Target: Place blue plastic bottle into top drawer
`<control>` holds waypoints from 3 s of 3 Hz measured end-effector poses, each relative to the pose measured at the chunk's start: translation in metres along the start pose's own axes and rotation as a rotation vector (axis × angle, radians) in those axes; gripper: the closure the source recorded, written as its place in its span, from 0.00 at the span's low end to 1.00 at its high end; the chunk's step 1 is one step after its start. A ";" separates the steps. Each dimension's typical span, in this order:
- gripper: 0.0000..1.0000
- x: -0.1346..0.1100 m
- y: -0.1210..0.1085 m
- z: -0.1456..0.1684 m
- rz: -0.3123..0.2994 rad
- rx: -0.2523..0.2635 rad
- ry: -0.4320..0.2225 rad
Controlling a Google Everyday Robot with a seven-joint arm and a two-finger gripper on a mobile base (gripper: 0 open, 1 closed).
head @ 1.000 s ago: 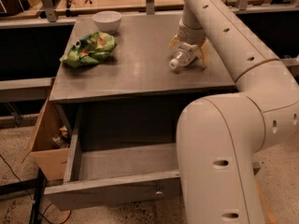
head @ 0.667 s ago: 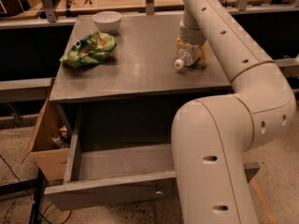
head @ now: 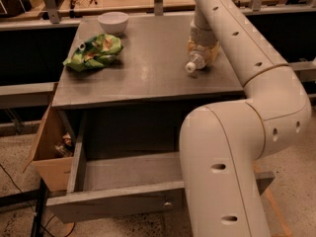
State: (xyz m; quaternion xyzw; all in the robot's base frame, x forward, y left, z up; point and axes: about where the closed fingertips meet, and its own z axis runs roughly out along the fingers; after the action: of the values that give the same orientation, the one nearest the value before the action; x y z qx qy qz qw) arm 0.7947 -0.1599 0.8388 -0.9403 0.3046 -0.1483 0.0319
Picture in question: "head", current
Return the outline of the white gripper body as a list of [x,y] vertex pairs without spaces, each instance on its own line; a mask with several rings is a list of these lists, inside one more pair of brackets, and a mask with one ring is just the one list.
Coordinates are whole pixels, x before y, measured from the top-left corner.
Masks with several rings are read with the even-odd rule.
[[218,43],[209,22],[199,8],[195,8],[194,18],[191,22],[190,37],[201,46],[215,46]]

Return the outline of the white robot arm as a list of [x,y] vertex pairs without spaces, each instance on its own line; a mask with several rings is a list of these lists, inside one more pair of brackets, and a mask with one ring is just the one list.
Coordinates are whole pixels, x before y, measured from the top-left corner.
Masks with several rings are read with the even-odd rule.
[[311,106],[299,79],[232,0],[195,0],[245,99],[204,105],[182,124],[180,161],[194,237],[271,237],[253,163],[290,146]]

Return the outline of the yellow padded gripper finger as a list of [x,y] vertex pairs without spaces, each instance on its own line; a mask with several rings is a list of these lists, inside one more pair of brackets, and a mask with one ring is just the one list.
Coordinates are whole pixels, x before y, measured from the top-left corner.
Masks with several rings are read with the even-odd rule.
[[198,59],[197,45],[191,39],[189,39],[189,41],[188,41],[187,51],[188,51],[188,56],[189,56],[190,62],[195,62]]
[[218,52],[219,52],[220,44],[217,41],[214,46],[208,46],[204,52],[205,54],[205,63],[207,66],[211,66],[215,61]]

